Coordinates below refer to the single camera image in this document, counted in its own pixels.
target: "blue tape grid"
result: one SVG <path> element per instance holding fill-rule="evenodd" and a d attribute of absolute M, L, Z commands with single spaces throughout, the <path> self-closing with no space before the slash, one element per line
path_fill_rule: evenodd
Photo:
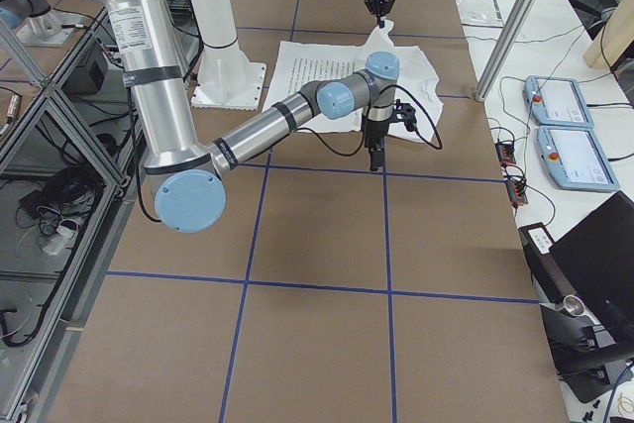
<path fill-rule="evenodd" d="M 58 0 L 55 5 L 58 6 L 63 0 Z M 321 32 L 311 30 L 298 30 L 296 29 L 297 17 L 299 13 L 300 0 L 296 1 L 295 11 L 293 15 L 293 23 L 290 30 L 285 29 L 266 29 L 258 27 L 240 27 L 243 30 L 278 30 L 288 32 L 290 34 L 290 40 L 293 41 L 295 33 L 328 33 L 328 34 L 355 34 L 354 32 Z M 464 40 L 464 37 L 451 37 L 451 36 L 429 36 L 429 35 L 399 35 L 397 37 L 409 37 L 409 38 L 424 38 L 424 39 L 438 39 L 438 40 Z M 8 64 L 7 60 L 2 66 L 0 71 Z M 440 95 L 446 98 L 458 98 L 469 99 L 465 95 Z M 159 278 L 159 279 L 180 279 L 189 281 L 206 281 L 227 283 L 242 286 L 242 295 L 240 300 L 240 306 L 238 310 L 238 317 L 234 330 L 234 338 L 231 348 L 231 356 L 229 359 L 229 365 L 227 368 L 227 375 L 225 378 L 225 388 L 222 397 L 221 410 L 218 417 L 219 423 L 224 423 L 227 405 L 231 390 L 231 380 L 233 376 L 233 369 L 237 357 L 238 345 L 240 340 L 240 333 L 242 329 L 242 321 L 245 311 L 245 306 L 248 298 L 248 291 L 250 286 L 267 286 L 267 287 L 282 287 L 282 288 L 296 288 L 296 289 L 313 289 L 324 291 L 336 291 L 336 292 L 352 292 L 352 293 L 369 293 L 377 295 L 385 295 L 387 298 L 387 319 L 388 319 L 388 333 L 389 333 L 389 362 L 390 362 L 390 386 L 391 386 L 391 413 L 392 423 L 398 423 L 398 398 L 397 398 L 397 386 L 396 386 L 396 350 L 395 350 L 395 338 L 394 338 L 394 314 L 393 314 L 393 296 L 410 296 L 416 298 L 435 298 L 435 299 L 459 299 L 470 301 L 488 301 L 498 303 L 516 303 L 516 304 L 530 304 L 535 305 L 537 300 L 533 299 L 521 299 L 513 297 L 493 297 L 493 296 L 475 296 L 475 295 L 459 295 L 459 294 L 446 294 L 446 293 L 431 293 L 431 292 L 418 292 L 407 290 L 396 290 L 392 288 L 392 274 L 391 274 L 391 255 L 390 255 L 390 231 L 389 231 L 389 201 L 388 201 L 388 189 L 387 178 L 390 176 L 395 177 L 408 177 L 408 178 L 423 178 L 423 179 L 441 179 L 441 180 L 466 180 L 466 181 L 478 181 L 478 182 L 491 182 L 491 183 L 503 183 L 501 179 L 486 179 L 477 177 L 452 177 L 452 176 L 440 176 L 440 175 L 426 175 L 426 174 L 412 174 L 412 173 L 398 173 L 388 172 L 385 168 L 383 172 L 367 172 L 363 170 L 344 170 L 344 169 L 320 169 L 320 168 L 308 168 L 308 167 L 296 167 L 296 166 L 284 166 L 284 165 L 272 165 L 272 151 L 268 152 L 266 164 L 246 164 L 252 167 L 264 168 L 264 178 L 261 188 L 260 201 L 258 204 L 258 212 L 256 215 L 256 222 L 254 225 L 254 232 L 252 237 L 252 243 L 249 253 L 249 260 L 247 264 L 247 270 L 244 279 L 222 278 L 212 276 L 194 276 L 194 275 L 177 275 L 177 274 L 161 274 L 161 273 L 149 273 L 149 272 L 134 272 L 134 271 L 108 271 L 112 276 L 128 276 L 128 277 L 144 277 L 144 278 Z M 260 223 L 262 218 L 262 211 L 264 208 L 264 199 L 266 193 L 266 187 L 268 182 L 268 176 L 271 169 L 288 169 L 288 170 L 305 170 L 305 171 L 327 171 L 333 173 L 361 173 L 361 174 L 380 174 L 382 175 L 383 183 L 383 214 L 384 214 L 384 238 L 385 238 L 385 271 L 387 289 L 371 289 L 361 287 L 346 287 L 346 286 L 330 286 L 330 285 L 317 285 L 317 284 L 304 284 L 304 283 L 292 283 L 292 282 L 276 282 L 276 281 L 262 281 L 251 280 L 251 269 L 253 265 L 255 249 L 258 240 L 258 234 L 260 230 Z"/>

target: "white table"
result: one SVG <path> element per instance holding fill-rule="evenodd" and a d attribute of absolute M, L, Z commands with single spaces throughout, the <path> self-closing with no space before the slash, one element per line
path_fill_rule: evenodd
<path fill-rule="evenodd" d="M 502 18 L 506 20 L 515 0 L 497 0 Z M 549 40 L 545 43 L 516 44 L 502 71 L 495 82 L 494 88 L 485 101 L 487 116 L 491 127 L 501 125 L 511 130 L 517 138 L 526 135 L 526 127 L 504 113 L 502 97 L 500 95 L 500 78 L 515 76 L 526 78 L 529 75 L 553 74 L 559 77 L 570 77 L 577 81 L 597 78 L 607 70 L 588 68 L 582 55 L 587 50 L 591 40 L 581 26 L 581 22 L 567 0 L 537 0 L 527 21 L 517 38 L 518 42 L 548 39 L 554 35 L 575 30 L 568 34 Z M 477 77 L 480 77 L 495 44 L 491 40 L 478 40 L 469 37 L 486 39 L 497 38 L 501 29 L 464 26 L 465 35 L 469 40 L 469 48 Z M 502 81 L 502 91 L 505 109 L 522 120 L 529 118 L 528 108 L 522 96 L 523 83 L 514 79 Z M 607 75 L 596 81 L 581 84 L 581 92 L 587 103 L 627 102 L 616 80 Z M 596 132 L 603 150 L 608 157 L 621 157 L 634 151 L 634 111 L 626 108 L 607 109 L 592 108 Z M 557 207 L 555 219 L 548 229 L 558 240 L 574 225 L 576 225 L 590 211 L 598 207 L 609 193 L 576 192 L 558 188 L 548 175 L 540 158 L 537 141 L 537 124 L 531 118 L 531 131 L 528 141 L 521 141 L 516 145 L 515 155 L 519 165 L 526 171 L 528 184 L 548 195 Z M 498 131 L 492 131 L 497 138 Z M 501 133 L 501 139 L 508 139 L 507 133 Z M 612 168 L 620 182 L 621 190 L 629 197 L 634 197 L 634 158 L 619 162 L 612 162 Z M 518 227 L 535 222 L 548 222 L 552 215 L 552 207 L 546 199 L 532 190 L 527 191 L 528 205 L 519 207 L 516 215 Z M 634 382 L 624 383 L 619 387 L 630 398 L 634 398 Z M 581 421 L 589 410 L 594 411 L 594 421 L 601 421 L 608 395 L 603 395 L 598 408 L 591 404 L 581 404 L 562 383 L 562 393 L 571 421 Z M 612 405 L 611 415 L 618 415 L 616 405 Z"/>

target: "white label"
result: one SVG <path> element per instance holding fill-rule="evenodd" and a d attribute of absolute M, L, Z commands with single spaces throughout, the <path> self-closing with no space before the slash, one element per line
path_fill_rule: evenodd
<path fill-rule="evenodd" d="M 528 234 L 533 239 L 533 243 L 540 251 L 542 255 L 545 255 L 550 252 L 550 248 L 553 246 L 553 242 L 548 238 L 546 232 L 541 228 L 534 228 L 528 231 Z"/>
<path fill-rule="evenodd" d="M 110 12 L 110 22 L 117 39 L 119 53 L 152 48 L 142 7 L 126 7 Z"/>
<path fill-rule="evenodd" d="M 570 182 L 610 183 L 587 132 L 554 129 L 551 135 Z"/>

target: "light blue joint cap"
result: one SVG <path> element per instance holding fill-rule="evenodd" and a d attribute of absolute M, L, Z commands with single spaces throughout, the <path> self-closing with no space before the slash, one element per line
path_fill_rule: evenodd
<path fill-rule="evenodd" d="M 317 104 L 328 119 L 339 119 L 355 110 L 355 96 L 348 86 L 335 81 L 317 91 Z"/>
<path fill-rule="evenodd" d="M 379 78 L 396 81 L 400 72 L 400 61 L 394 53 L 374 52 L 368 56 L 366 68 Z"/>
<path fill-rule="evenodd" d="M 222 181 L 213 173 L 196 168 L 167 179 L 155 197 L 162 222 L 182 233 L 211 227 L 222 215 L 226 203 Z"/>
<path fill-rule="evenodd" d="M 17 29 L 22 23 L 22 19 L 20 17 L 6 9 L 0 9 L 0 19 L 2 19 L 11 30 Z"/>

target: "white pillar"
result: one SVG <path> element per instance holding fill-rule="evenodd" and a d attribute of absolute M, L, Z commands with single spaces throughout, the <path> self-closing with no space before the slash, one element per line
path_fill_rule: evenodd
<path fill-rule="evenodd" d="M 196 106 L 257 109 L 266 65 L 251 63 L 237 42 L 230 0 L 191 0 L 204 41 Z"/>

